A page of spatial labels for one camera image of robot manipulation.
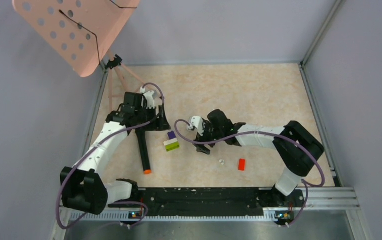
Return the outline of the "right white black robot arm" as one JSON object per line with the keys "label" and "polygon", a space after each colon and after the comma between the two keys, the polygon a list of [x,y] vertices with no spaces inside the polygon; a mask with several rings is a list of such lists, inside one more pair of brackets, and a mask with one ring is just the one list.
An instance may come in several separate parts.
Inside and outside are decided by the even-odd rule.
{"label": "right white black robot arm", "polygon": [[276,150],[285,164],[272,187],[272,200],[278,206],[285,206],[292,200],[294,189],[324,153],[322,144],[294,120],[279,127],[232,123],[221,110],[216,109],[207,115],[207,119],[192,116],[188,122],[189,130],[197,131],[193,144],[196,151],[206,155],[218,142]]}

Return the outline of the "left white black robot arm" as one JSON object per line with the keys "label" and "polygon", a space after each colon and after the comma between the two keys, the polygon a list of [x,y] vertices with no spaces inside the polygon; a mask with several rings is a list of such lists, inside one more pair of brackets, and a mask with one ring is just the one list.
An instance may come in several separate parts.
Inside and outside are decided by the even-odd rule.
{"label": "left white black robot arm", "polygon": [[139,193],[134,190],[136,184],[133,181],[117,179],[113,183],[103,183],[101,176],[116,149],[132,131],[138,138],[143,170],[150,170],[145,133],[170,129],[164,105],[155,103],[158,98],[164,99],[154,90],[125,93],[123,103],[107,116],[99,136],[86,154],[73,167],[61,171],[60,199],[64,207],[98,215],[117,201],[128,207],[137,204]]}

